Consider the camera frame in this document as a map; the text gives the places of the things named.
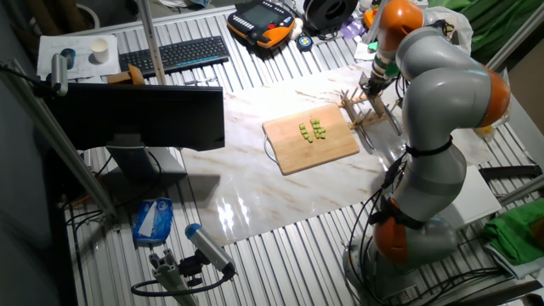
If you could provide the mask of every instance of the orange device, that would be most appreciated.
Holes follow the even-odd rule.
[[[281,6],[268,1],[236,5],[227,26],[250,44],[263,48],[281,43],[295,25],[294,17]]]

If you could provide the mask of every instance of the gray metal pole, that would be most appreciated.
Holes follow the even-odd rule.
[[[22,69],[20,69],[15,61],[10,61],[8,67],[22,72]],[[104,192],[96,178],[88,171],[82,158],[77,154],[76,148],[74,148],[74,145],[68,139],[68,136],[66,136],[49,108],[43,100],[34,96],[28,82],[19,76],[7,72],[0,73],[0,81],[4,83],[9,92],[17,99],[37,129],[57,151],[66,166],[68,166],[77,180],[83,185],[83,188],[91,195],[93,201],[96,202],[107,216],[116,217],[116,210],[113,204],[111,204],[110,198]]]
[[[166,85],[167,78],[164,75],[164,67],[162,66],[159,45],[156,43],[153,17],[151,16],[150,4],[148,3],[148,0],[138,0],[138,8],[142,17],[142,24],[144,25],[147,44],[150,46],[151,60],[153,61],[153,67],[155,68],[156,80],[159,82],[159,85]]]
[[[507,204],[519,200],[524,196],[527,196],[529,193],[537,191],[541,188],[544,188],[544,174],[541,174],[539,177],[532,179],[529,183],[522,185],[516,190],[505,194],[499,199],[499,203],[501,203],[501,205],[503,206],[506,206]]]
[[[544,3],[525,21],[507,43],[493,56],[487,63],[487,67],[493,71],[499,69],[499,66],[519,47],[519,45],[529,36],[530,33],[544,20]]]

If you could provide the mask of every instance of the green cloth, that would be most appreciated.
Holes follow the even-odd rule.
[[[543,214],[544,199],[527,203],[488,222],[484,236],[510,264],[530,263],[544,256],[529,228],[529,224]]]
[[[472,54],[487,63],[544,0],[429,0],[464,14],[473,28]]]

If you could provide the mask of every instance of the marble table surface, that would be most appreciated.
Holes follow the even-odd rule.
[[[264,152],[263,122],[339,102],[340,91],[354,88],[362,71],[369,74],[370,66],[351,65],[225,94],[226,146],[182,150],[201,224],[220,245],[364,201],[377,189],[405,143],[405,136],[396,136],[387,122],[366,129],[376,150],[368,150],[354,133],[359,154],[288,176]],[[397,99],[393,86],[382,99],[385,104]],[[394,114],[402,122],[398,109]],[[472,130],[453,136],[468,164],[491,159]]]

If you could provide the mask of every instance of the tissue package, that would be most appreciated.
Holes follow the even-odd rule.
[[[138,210],[133,229],[134,241],[140,243],[163,243],[172,227],[172,201],[167,198],[145,200]]]

